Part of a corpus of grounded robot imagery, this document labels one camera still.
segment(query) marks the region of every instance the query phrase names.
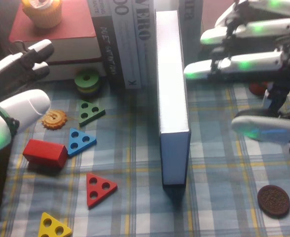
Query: plaid tablecloth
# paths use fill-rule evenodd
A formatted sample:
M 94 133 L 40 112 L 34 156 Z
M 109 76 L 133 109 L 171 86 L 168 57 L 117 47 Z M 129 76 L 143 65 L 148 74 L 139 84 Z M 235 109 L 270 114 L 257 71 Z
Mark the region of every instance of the plaid tablecloth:
M 234 115 L 261 100 L 239 84 L 190 85 L 191 152 L 185 190 L 162 188 L 158 125 L 152 98 L 144 92 L 115 95 L 106 90 L 91 100 L 106 115 L 80 130 L 97 145 L 70 158 L 60 173 L 28 167 L 21 155 L 29 139 L 68 145 L 78 128 L 79 98 L 69 82 L 42 86 L 52 109 L 69 121 L 48 131 L 38 121 L 14 141 L 0 211 L 0 237 L 37 237 L 41 214 L 68 225 L 73 237 L 290 236 L 290 213 L 267 217 L 258 190 L 282 187 L 290 197 L 289 146 L 258 143 L 230 129 Z M 290 97 L 285 110 L 290 110 Z M 118 190 L 91 210 L 86 174 L 118 184 Z

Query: red book cover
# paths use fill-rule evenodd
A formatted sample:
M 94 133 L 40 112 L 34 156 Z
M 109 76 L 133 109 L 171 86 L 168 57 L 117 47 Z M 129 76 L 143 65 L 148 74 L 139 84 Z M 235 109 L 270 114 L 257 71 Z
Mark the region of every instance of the red book cover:
M 31 19 L 19 6 L 11 34 L 10 42 L 58 40 L 69 38 L 96 37 L 89 6 L 86 0 L 63 0 L 62 21 L 51 29 L 35 27 Z

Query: book spine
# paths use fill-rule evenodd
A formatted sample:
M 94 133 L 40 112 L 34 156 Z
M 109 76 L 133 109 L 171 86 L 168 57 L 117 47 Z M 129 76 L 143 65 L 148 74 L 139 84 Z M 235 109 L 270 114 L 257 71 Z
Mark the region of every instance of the book spine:
M 132 0 L 139 68 L 143 87 L 155 82 L 154 0 Z
M 119 47 L 107 0 L 88 0 L 105 72 L 111 87 L 125 87 Z
M 141 77 L 132 0 L 109 0 L 126 89 L 140 89 Z
M 203 0 L 179 0 L 184 66 L 197 62 L 200 49 Z

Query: table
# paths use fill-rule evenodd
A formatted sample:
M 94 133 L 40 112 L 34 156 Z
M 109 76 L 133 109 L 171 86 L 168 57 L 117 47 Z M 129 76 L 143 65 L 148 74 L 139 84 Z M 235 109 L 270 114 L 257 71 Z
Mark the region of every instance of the table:
M 108 89 L 91 100 L 106 115 L 81 128 L 97 145 L 70 158 L 56 174 L 28 167 L 22 151 L 31 138 L 68 145 L 78 128 L 79 98 L 68 82 L 41 85 L 52 109 L 69 121 L 58 131 L 40 121 L 13 144 L 0 209 L 0 237 L 37 237 L 47 212 L 73 230 L 73 237 L 290 236 L 290 213 L 267 217 L 258 190 L 282 187 L 290 197 L 289 145 L 258 143 L 230 129 L 234 115 L 259 107 L 261 99 L 242 84 L 188 86 L 192 129 L 186 189 L 162 188 L 157 113 L 145 91 L 116 95 Z M 290 110 L 290 96 L 283 108 Z M 118 190 L 91 210 L 86 174 L 117 182 Z

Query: red block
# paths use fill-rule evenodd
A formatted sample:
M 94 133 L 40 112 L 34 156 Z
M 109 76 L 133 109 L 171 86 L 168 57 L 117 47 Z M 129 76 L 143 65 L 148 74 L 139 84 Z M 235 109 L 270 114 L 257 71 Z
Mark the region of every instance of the red block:
M 103 201 L 117 189 L 117 183 L 94 174 L 86 175 L 86 204 L 89 208 Z
M 62 168 L 68 151 L 61 144 L 31 139 L 24 149 L 23 156 L 29 163 Z

